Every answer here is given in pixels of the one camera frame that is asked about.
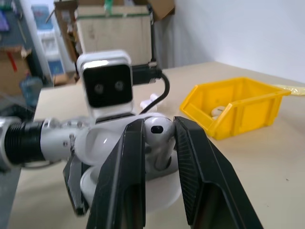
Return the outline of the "blue water jug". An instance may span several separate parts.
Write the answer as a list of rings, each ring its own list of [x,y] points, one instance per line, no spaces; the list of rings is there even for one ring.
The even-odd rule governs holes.
[[[27,106],[36,107],[41,89],[43,88],[41,78],[32,76],[27,72],[25,78],[19,83],[19,86]]]

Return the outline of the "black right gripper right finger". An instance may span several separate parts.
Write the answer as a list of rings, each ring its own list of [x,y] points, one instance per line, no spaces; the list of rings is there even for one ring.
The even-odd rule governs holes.
[[[176,116],[176,151],[191,229],[264,229],[232,164],[194,121]]]

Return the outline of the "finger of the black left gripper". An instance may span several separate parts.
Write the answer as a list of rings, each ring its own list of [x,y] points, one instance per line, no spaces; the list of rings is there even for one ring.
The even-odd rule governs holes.
[[[77,156],[71,156],[63,169],[65,186],[76,216],[86,215],[89,208],[80,187],[81,177],[89,167],[81,162]]]

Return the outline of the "white water dispenser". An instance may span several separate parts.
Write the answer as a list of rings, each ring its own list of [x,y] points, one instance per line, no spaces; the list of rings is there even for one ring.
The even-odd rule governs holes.
[[[50,76],[64,73],[56,32],[51,19],[48,5],[34,4],[31,6],[38,37],[45,56]]]

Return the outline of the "white earbud charging case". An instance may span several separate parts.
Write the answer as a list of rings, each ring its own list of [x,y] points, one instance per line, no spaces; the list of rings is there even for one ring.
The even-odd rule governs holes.
[[[89,205],[93,202],[101,166],[114,149],[126,126],[137,119],[145,121],[147,118],[159,116],[166,117],[161,113],[132,115],[91,125],[78,133],[75,140],[75,154],[81,162],[90,166],[82,175],[80,182],[82,194]],[[181,194],[176,151],[173,149],[168,167],[163,171],[154,169],[150,151],[150,147],[145,142],[146,211],[148,213],[169,207]]]
[[[211,111],[211,116],[213,119],[217,119],[222,112],[226,109],[225,106],[218,106]]]

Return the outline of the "large light cardboard box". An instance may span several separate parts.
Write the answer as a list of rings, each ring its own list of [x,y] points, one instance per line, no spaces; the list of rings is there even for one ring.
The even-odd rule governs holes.
[[[156,67],[153,41],[153,11],[148,6],[79,6],[75,12],[81,44],[81,59],[94,53],[123,50],[132,66]]]

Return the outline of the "white earbud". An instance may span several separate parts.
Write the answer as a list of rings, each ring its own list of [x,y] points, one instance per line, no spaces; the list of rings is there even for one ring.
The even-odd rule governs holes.
[[[154,102],[158,97],[159,97],[159,95],[157,95],[157,94],[151,94],[150,97],[147,100],[143,100],[143,101],[140,102],[140,108],[145,109],[152,102]],[[152,109],[157,110],[158,106],[160,106],[162,103],[163,103],[163,100],[160,101],[159,103],[157,103],[156,105],[154,105],[152,107]]]
[[[153,167],[163,171],[168,167],[175,145],[175,126],[167,117],[150,117],[144,121],[144,139],[150,147]]]

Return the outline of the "open brown cardboard box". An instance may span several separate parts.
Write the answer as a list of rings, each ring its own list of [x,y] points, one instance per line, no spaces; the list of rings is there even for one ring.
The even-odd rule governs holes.
[[[135,5],[150,5],[155,21],[163,20],[167,16],[175,14],[174,0],[133,0],[133,2]]]

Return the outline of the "yellow plastic bin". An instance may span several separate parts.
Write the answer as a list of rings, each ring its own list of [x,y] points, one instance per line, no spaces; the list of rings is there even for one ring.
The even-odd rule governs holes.
[[[291,91],[247,77],[196,85],[180,110],[216,140],[240,135],[273,124],[282,98]],[[211,111],[226,109],[213,119]]]

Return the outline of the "black metal pole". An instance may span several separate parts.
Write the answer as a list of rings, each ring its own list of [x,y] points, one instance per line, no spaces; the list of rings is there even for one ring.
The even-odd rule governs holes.
[[[153,15],[153,8],[149,3],[147,4],[147,10],[150,14],[150,22],[151,22],[151,51],[152,51],[152,58],[148,63],[148,66],[150,68],[153,68],[157,66],[157,60],[155,57],[154,15]]]

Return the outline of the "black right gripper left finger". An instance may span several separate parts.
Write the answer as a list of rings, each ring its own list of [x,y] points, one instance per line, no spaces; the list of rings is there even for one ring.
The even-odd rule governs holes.
[[[86,229],[143,229],[144,121],[128,124],[102,165]]]

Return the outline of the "brown red-taped cardboard box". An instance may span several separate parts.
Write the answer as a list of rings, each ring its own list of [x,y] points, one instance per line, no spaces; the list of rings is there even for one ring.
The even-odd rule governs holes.
[[[31,49],[23,46],[0,47],[0,92],[8,95],[20,95],[20,82],[30,72],[27,57]]]

